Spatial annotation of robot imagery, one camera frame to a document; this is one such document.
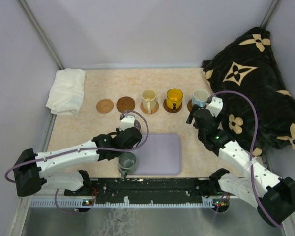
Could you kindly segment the white mug blue handle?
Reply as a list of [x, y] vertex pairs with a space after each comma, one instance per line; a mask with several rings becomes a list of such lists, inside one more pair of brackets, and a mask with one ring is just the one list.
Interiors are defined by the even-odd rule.
[[197, 105], [201, 108], [204, 108], [207, 103], [207, 99], [209, 98], [209, 93], [202, 88], [196, 89], [193, 92], [192, 96], [192, 105]]

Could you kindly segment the cream yellow mug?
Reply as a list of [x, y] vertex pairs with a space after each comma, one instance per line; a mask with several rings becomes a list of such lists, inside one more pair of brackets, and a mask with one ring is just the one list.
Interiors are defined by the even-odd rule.
[[156, 92], [152, 89], [146, 89], [142, 93], [142, 105], [143, 109], [147, 111], [148, 114], [151, 114], [152, 111], [156, 108], [157, 99]]

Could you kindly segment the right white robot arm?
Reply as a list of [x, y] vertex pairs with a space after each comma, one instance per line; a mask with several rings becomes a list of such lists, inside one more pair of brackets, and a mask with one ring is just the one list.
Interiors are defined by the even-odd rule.
[[219, 128], [210, 110], [193, 106], [187, 124], [198, 130], [198, 139], [205, 148], [241, 172], [238, 178], [226, 169], [219, 169], [210, 178], [214, 194], [230, 193], [253, 206], [261, 218], [273, 227], [280, 227], [295, 212], [295, 181], [271, 172], [250, 158], [239, 143]]

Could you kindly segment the smoky purple glass mug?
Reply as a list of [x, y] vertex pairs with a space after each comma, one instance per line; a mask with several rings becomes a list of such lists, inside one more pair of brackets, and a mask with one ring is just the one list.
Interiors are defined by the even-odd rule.
[[137, 120], [134, 121], [134, 127], [137, 128], [139, 131], [141, 130], [141, 125]]

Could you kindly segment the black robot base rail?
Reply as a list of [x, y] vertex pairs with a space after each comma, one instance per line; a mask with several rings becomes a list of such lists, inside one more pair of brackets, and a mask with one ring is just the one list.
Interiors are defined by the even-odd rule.
[[218, 213], [230, 206], [230, 195], [214, 188], [206, 178], [93, 178], [65, 196], [87, 197], [84, 205], [208, 207]]

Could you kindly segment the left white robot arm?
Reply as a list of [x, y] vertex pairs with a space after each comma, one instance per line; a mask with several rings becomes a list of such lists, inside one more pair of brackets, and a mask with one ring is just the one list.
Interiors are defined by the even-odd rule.
[[64, 189], [77, 195], [87, 195], [92, 191], [87, 171], [69, 173], [64, 169], [121, 157], [141, 139], [141, 132], [131, 127], [100, 134], [83, 144], [58, 151], [34, 153], [33, 149], [26, 149], [13, 167], [17, 195], [27, 197], [42, 189]]

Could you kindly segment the dark wooden coaster back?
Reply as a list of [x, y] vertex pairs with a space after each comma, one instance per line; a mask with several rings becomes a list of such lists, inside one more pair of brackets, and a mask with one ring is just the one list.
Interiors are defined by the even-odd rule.
[[207, 105], [206, 101], [195, 101], [195, 100], [189, 100], [188, 104], [187, 104], [187, 109], [188, 111], [192, 111], [192, 109], [194, 108], [194, 106], [198, 109], [204, 109]]

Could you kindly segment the amber yellow glass mug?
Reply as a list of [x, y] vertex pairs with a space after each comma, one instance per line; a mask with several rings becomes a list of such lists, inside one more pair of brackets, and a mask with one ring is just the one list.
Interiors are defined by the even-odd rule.
[[167, 91], [166, 105], [171, 110], [177, 110], [183, 99], [183, 92], [177, 88], [171, 88]]

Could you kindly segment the woven rattan coaster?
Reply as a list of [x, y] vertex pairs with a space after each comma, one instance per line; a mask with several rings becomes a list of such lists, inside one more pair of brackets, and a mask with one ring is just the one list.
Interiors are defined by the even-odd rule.
[[145, 114], [154, 114], [158, 111], [159, 109], [159, 103], [156, 102], [156, 106], [153, 110], [151, 110], [151, 112], [149, 113], [148, 110], [146, 110], [144, 107], [143, 107], [143, 102], [140, 104], [140, 109], [142, 112], [144, 112]]
[[114, 107], [114, 103], [110, 99], [102, 99], [96, 104], [96, 109], [101, 114], [110, 112]]

